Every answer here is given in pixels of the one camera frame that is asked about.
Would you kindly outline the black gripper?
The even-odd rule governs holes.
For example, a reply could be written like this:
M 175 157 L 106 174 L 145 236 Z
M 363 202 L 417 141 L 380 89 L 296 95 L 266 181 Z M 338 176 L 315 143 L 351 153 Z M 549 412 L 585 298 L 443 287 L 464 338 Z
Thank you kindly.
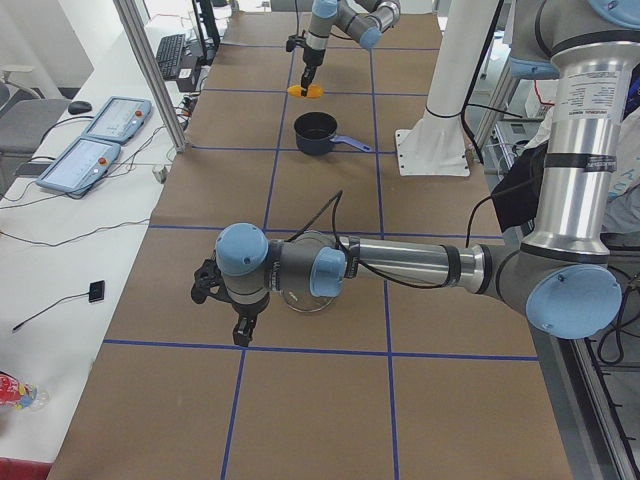
M 305 69 L 301 77 L 301 96 L 306 97 L 312 85 L 316 70 L 323 64 L 326 50 L 316 50 L 310 47 L 304 49 L 303 61 Z
M 231 300 L 231 306 L 238 315 L 237 323 L 232 332 L 233 343 L 236 346 L 250 345 L 258 316 L 269 306 L 269 303 L 269 294 L 265 294 L 260 300 L 250 304 Z

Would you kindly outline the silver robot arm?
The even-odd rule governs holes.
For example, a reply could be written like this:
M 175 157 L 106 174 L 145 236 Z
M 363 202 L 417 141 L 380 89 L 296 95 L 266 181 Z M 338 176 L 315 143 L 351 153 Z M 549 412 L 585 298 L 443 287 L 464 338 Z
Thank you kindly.
M 304 70 L 300 81 L 300 94 L 307 97 L 317 69 L 324 61 L 332 29 L 338 28 L 362 49 L 370 51 L 382 35 L 400 19 L 399 1 L 357 1 L 366 10 L 357 13 L 347 1 L 315 0 L 311 4 L 308 28 L 295 40 L 303 48 Z
M 495 298 L 561 339 L 586 338 L 621 321 L 629 292 L 608 268 L 601 224 L 639 63 L 639 5 L 526 1 L 516 10 L 514 47 L 524 61 L 520 76 L 547 67 L 559 76 L 543 166 L 489 198 L 510 227 L 523 222 L 527 196 L 537 196 L 534 230 L 520 246 L 457 248 L 310 229 L 269 240 L 254 225 L 231 225 L 196 281 L 237 312 L 236 345 L 249 345 L 272 293 L 334 298 L 359 269 L 411 288 L 461 287 Z

